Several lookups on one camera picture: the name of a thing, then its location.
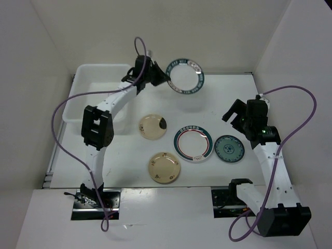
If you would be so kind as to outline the white plate dark green rim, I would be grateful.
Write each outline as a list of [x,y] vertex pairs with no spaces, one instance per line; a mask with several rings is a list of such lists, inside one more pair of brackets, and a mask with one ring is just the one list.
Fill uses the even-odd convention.
[[172,61],[166,68],[167,81],[172,90],[177,93],[190,95],[200,91],[205,82],[202,67],[195,61],[179,58]]

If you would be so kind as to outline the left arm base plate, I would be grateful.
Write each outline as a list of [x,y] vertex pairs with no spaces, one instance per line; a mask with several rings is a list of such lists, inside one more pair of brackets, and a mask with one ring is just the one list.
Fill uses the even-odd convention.
[[[104,190],[104,206],[109,214],[110,220],[119,219],[120,194],[118,189]],[[77,189],[72,208],[71,220],[102,220],[104,212],[96,201],[84,197]]]

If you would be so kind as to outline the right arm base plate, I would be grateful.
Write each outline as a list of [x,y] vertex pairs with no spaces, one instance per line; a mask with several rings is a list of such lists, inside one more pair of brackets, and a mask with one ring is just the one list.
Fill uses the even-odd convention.
[[226,187],[211,188],[214,218],[238,217],[249,208],[241,200],[229,197],[229,189]]

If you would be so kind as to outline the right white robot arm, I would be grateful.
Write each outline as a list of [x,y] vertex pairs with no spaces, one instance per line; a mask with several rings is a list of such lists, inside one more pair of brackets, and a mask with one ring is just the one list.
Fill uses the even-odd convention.
[[247,178],[232,179],[227,192],[233,204],[244,202],[256,216],[250,230],[263,237],[298,236],[311,219],[291,184],[282,155],[282,141],[276,127],[268,125],[268,104],[263,100],[237,99],[222,120],[244,134],[251,144],[264,176],[267,192],[263,196]]

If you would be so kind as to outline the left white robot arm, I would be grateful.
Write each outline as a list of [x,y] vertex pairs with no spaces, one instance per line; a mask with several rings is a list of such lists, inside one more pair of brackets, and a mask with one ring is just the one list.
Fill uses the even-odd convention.
[[158,86],[170,80],[170,76],[151,57],[138,56],[135,66],[122,78],[118,92],[110,94],[96,106],[85,107],[81,135],[87,149],[85,164],[88,166],[89,176],[81,184],[80,193],[91,207],[105,204],[102,172],[106,148],[114,138],[113,119],[144,90],[147,83]]

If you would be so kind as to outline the white plate red green rim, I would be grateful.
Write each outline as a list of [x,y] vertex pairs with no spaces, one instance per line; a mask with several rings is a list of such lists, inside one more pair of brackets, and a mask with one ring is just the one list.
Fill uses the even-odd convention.
[[173,146],[182,159],[190,162],[201,162],[212,153],[213,139],[204,128],[188,125],[176,132]]

